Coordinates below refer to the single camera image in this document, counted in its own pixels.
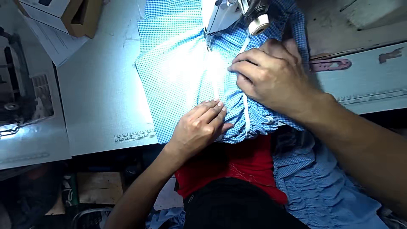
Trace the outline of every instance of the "light blue fabric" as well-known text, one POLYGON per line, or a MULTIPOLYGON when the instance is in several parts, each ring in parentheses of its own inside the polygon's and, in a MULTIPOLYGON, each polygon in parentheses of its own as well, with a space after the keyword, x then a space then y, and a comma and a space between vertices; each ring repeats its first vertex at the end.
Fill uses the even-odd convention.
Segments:
MULTIPOLYGON (((264 33, 251 37, 246 50, 258 48, 269 38, 282 39, 287 24, 298 44, 304 63, 308 51, 304 16, 294 0, 271 0, 274 18, 264 33)), ((243 92, 236 74, 227 67, 247 37, 242 24, 218 32, 212 52, 206 50, 201 18, 201 0, 147 0, 144 20, 138 23, 140 55, 136 67, 141 78, 158 143, 167 143, 182 115, 216 93, 228 108, 226 122, 234 124, 221 141, 237 143, 246 138, 243 92)), ((248 99, 250 131, 247 137, 274 131, 281 121, 303 130, 291 119, 248 99)))
POLYGON ((166 210, 150 213, 146 221, 147 229, 158 229, 166 222, 170 221, 168 229, 182 229, 185 224, 185 211, 183 207, 174 207, 166 210))
POLYGON ((360 193, 333 153, 309 132, 279 135, 273 160, 287 211, 310 228, 388 228, 376 214, 380 203, 360 193))

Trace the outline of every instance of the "elastic band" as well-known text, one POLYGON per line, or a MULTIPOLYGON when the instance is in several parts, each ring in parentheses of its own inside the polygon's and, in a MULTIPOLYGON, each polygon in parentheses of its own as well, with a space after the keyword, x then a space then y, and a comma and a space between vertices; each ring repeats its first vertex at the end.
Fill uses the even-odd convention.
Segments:
MULTIPOLYGON (((250 42, 250 36, 246 37, 245 42, 243 42, 242 49, 240 49, 239 53, 242 53, 246 50, 247 46, 249 45, 250 42)), ((246 136, 249 134, 250 131, 250 117, 249 117, 249 104, 247 103, 247 96, 245 93, 243 93, 243 105, 245 107, 245 120, 246 120, 246 136)))

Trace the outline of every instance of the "cardboard box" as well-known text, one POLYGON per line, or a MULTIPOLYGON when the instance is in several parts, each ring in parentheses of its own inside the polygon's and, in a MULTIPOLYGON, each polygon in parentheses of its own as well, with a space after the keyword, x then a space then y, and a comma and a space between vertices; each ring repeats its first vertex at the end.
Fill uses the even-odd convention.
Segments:
POLYGON ((75 37, 95 36, 102 0, 14 0, 20 11, 75 37))

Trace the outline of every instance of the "sewing machine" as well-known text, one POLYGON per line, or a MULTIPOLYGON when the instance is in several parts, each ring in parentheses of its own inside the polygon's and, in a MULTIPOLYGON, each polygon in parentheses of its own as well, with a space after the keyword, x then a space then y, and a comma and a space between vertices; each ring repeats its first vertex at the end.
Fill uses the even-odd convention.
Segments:
POLYGON ((268 0, 202 0, 202 20, 206 44, 210 50, 212 36, 244 20, 251 35, 262 33, 269 26, 268 0))

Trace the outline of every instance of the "pink metal bracket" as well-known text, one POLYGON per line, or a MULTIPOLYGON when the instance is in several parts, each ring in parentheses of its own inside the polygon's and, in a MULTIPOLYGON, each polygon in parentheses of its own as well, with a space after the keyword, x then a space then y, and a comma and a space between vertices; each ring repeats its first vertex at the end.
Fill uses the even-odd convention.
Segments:
POLYGON ((352 62, 348 59, 312 60, 309 64, 313 72, 345 70, 352 66, 352 62))

